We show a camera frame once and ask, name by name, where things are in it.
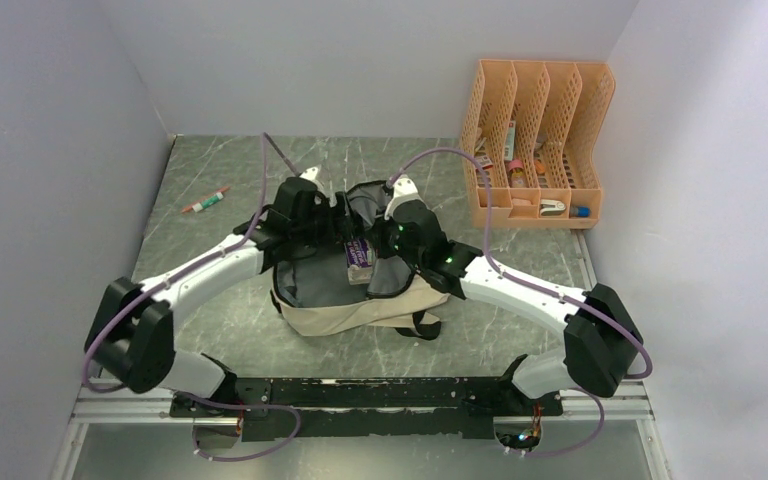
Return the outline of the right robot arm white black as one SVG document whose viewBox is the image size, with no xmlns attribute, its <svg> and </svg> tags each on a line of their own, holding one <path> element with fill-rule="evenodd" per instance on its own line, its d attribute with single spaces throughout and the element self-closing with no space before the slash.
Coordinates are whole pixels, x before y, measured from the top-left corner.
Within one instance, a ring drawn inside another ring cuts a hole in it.
<svg viewBox="0 0 768 480">
<path fill-rule="evenodd" d="M 559 339 L 560 347 L 511 364 L 499 389 L 510 413 L 525 413 L 539 397 L 560 390 L 610 398 L 642 352 L 641 335 L 614 289 L 565 287 L 497 263 L 448 239 L 420 200 L 376 215 L 370 233 L 381 258 L 399 257 L 434 290 L 515 313 Z"/>
</svg>

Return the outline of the purple illustrated paperback book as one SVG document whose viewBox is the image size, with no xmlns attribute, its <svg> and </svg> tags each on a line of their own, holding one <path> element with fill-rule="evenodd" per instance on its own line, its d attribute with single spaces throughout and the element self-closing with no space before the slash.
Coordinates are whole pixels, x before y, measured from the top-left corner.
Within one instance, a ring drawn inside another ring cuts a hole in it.
<svg viewBox="0 0 768 480">
<path fill-rule="evenodd" d="M 344 244 L 347 277 L 350 285 L 368 284 L 376 262 L 374 249 L 363 238 L 352 239 Z"/>
</svg>

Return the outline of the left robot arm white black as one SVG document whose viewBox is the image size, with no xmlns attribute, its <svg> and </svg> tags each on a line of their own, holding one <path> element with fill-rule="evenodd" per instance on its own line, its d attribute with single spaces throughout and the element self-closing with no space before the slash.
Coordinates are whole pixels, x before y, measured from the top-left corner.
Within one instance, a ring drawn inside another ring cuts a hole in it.
<svg viewBox="0 0 768 480">
<path fill-rule="evenodd" d="M 110 283 L 85 342 L 85 361 L 134 393 L 182 391 L 209 414 L 224 415 L 237 400 L 235 375 L 204 354 L 178 349 L 177 324 L 230 287 L 356 231 L 346 192 L 327 194 L 314 180 L 291 177 L 270 204 L 260 203 L 249 221 L 200 256 L 140 282 Z"/>
</svg>

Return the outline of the beige canvas backpack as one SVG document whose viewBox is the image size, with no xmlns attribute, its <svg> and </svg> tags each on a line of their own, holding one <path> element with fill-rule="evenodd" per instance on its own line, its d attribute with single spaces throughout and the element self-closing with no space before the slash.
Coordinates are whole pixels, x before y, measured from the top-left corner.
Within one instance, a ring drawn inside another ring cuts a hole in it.
<svg viewBox="0 0 768 480">
<path fill-rule="evenodd" d="M 346 193 L 358 217 L 356 238 L 371 246 L 367 230 L 384 214 L 391 193 L 381 181 L 358 184 Z M 431 310 L 445 303 L 447 295 L 434 290 L 402 259 L 379 259 L 375 250 L 371 281 L 350 285 L 345 243 L 304 247 L 286 240 L 266 255 L 264 264 L 272 271 L 271 301 L 285 322 L 309 337 L 371 326 L 393 328 L 406 337 L 436 339 L 442 321 Z"/>
</svg>

